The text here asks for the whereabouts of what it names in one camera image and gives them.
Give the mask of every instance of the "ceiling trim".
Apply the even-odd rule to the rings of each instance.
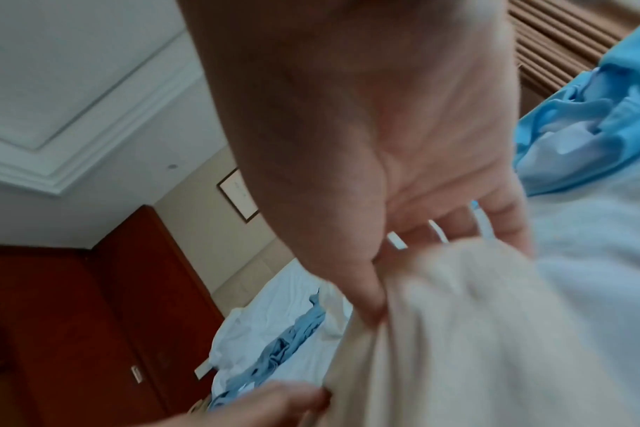
[[[202,77],[184,31],[40,149],[0,140],[0,183],[59,196]]]

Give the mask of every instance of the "blue garment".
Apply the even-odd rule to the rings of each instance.
[[[523,117],[513,166],[527,195],[614,172],[640,155],[640,27]]]
[[[325,310],[319,304],[319,293],[309,298],[313,307],[299,316],[292,326],[268,344],[259,359],[242,374],[230,378],[226,382],[226,391],[212,399],[210,410],[223,406],[238,397],[239,392],[247,385],[254,383],[259,387],[266,381],[287,359],[289,359],[301,344],[303,344],[320,327],[325,319]]]

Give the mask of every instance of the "brown striped curtain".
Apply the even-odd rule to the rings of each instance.
[[[552,95],[640,23],[640,17],[613,7],[579,6],[566,0],[509,0],[522,83]]]

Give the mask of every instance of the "white bedding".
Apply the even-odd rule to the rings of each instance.
[[[640,421],[640,159],[594,183],[530,198],[529,207],[541,273],[573,307]],[[210,354],[220,368],[213,393],[311,307],[322,283],[295,260],[229,315]],[[339,341],[327,323],[271,379],[320,383]]]

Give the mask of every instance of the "framed picture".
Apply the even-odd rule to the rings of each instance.
[[[236,169],[228,174],[217,187],[245,222],[250,222],[257,216],[259,208],[250,196],[240,170]]]

